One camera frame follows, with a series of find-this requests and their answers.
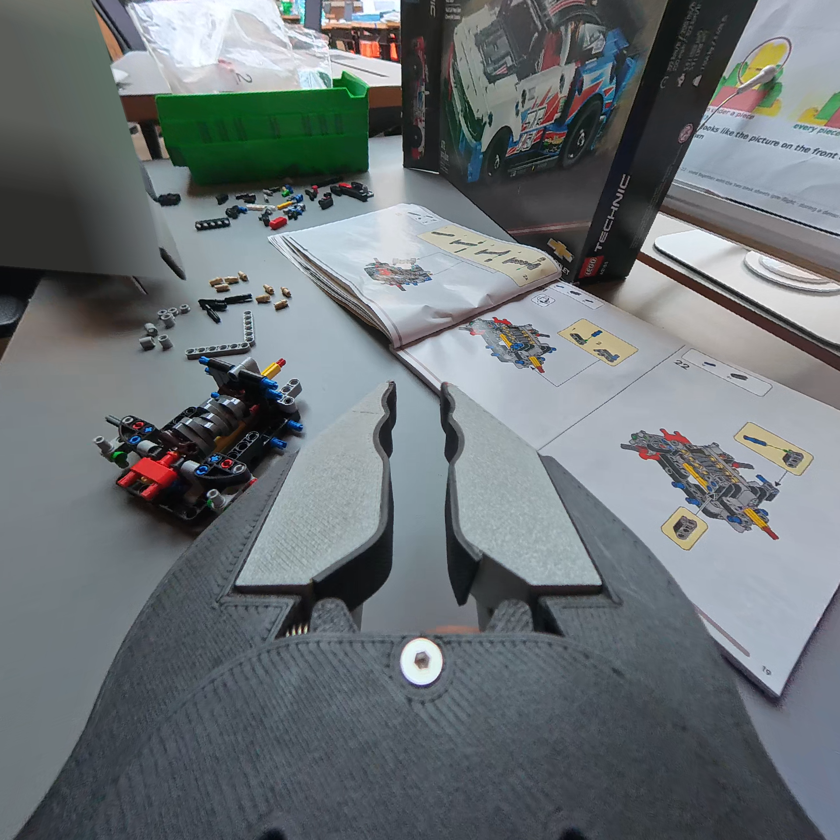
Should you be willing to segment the pile of small lego pieces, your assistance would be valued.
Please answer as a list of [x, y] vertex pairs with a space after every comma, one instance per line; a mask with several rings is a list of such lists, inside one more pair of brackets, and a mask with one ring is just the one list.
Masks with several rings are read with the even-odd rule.
[[317, 204], [321, 209], [334, 205], [338, 196], [348, 196], [366, 203], [374, 197], [372, 189], [363, 182], [347, 180], [340, 176], [331, 176], [312, 182], [298, 190], [291, 184], [265, 187], [261, 196], [256, 192], [239, 192], [234, 195], [219, 193], [216, 196], [222, 216], [235, 219], [254, 214], [269, 230], [277, 231], [288, 222], [303, 215], [310, 204]]

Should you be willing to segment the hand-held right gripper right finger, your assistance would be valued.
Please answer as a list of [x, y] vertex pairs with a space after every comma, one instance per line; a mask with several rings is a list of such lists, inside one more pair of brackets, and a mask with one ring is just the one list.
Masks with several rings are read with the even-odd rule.
[[450, 383], [440, 389], [440, 416], [458, 604], [599, 593], [602, 577], [537, 450]]

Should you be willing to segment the group of grey lego bushes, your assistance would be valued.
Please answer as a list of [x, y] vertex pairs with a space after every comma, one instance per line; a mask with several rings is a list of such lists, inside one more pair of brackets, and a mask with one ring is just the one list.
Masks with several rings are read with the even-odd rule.
[[155, 320], [143, 324], [142, 333], [138, 339], [143, 352], [153, 350], [171, 351], [174, 347], [170, 332], [176, 321], [189, 314], [192, 308], [189, 304], [177, 307], [163, 308], [157, 311]]

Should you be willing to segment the group of tan lego pins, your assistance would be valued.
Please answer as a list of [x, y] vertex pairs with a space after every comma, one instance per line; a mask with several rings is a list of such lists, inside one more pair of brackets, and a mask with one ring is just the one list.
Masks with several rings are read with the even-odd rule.
[[208, 281], [208, 286], [218, 300], [223, 300], [226, 296], [250, 293], [254, 299], [252, 302], [256, 305], [270, 305], [276, 310], [287, 308], [292, 298], [288, 287], [276, 282], [258, 284], [243, 270], [231, 275], [213, 277]]

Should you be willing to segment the computer monitor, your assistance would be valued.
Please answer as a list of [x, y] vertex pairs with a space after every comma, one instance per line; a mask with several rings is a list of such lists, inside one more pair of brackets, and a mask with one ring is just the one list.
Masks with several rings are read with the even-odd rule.
[[675, 182], [839, 231], [839, 2], [760, 1]]

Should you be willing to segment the open lego instruction booklet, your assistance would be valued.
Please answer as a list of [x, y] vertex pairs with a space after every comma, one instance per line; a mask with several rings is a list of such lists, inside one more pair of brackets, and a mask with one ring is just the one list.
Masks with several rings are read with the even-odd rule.
[[429, 386], [458, 386], [561, 462], [782, 696], [838, 589], [836, 409], [563, 282], [541, 250], [419, 205], [269, 241]]

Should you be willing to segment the clear plastic bag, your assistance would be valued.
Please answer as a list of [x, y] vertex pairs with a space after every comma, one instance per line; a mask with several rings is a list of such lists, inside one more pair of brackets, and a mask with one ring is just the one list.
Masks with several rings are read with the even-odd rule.
[[331, 89], [329, 42], [271, 1], [160, 1], [128, 13], [170, 92]]

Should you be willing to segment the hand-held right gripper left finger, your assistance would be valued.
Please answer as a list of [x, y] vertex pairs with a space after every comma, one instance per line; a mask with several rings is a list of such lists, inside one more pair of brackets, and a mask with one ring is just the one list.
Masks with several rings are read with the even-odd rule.
[[308, 443], [235, 582], [256, 595], [336, 598], [358, 611], [392, 570], [396, 384], [386, 381]]

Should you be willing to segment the green plastic bin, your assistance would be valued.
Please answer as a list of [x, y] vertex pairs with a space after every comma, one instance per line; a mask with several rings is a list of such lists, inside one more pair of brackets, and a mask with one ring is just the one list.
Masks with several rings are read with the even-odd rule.
[[345, 71], [329, 89], [160, 95], [164, 143], [200, 186], [369, 165], [369, 88]]

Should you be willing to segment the large lego car box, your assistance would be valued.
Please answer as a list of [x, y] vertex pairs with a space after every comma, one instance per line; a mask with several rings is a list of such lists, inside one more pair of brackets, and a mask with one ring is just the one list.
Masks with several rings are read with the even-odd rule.
[[448, 2], [440, 173], [565, 279], [625, 278], [755, 6]]

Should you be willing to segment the partly built lego chassis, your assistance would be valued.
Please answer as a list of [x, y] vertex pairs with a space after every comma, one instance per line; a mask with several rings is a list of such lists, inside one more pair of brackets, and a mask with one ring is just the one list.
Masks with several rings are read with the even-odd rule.
[[303, 430], [301, 382], [276, 378], [285, 360], [261, 370], [250, 355], [231, 364], [210, 349], [190, 353], [215, 381], [207, 399], [162, 426], [135, 414], [108, 416], [116, 435], [93, 439], [120, 468], [118, 487], [187, 523], [228, 508], [256, 481], [263, 458], [287, 448], [284, 434]]

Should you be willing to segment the grey angled lego beam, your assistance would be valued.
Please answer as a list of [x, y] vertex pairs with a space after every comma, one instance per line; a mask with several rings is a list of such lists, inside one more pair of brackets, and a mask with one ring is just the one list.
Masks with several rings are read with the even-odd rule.
[[243, 335], [241, 339], [227, 342], [204, 342], [187, 348], [184, 357], [188, 361], [198, 361], [202, 357], [223, 358], [226, 356], [245, 355], [256, 345], [256, 327], [251, 310], [243, 314]]

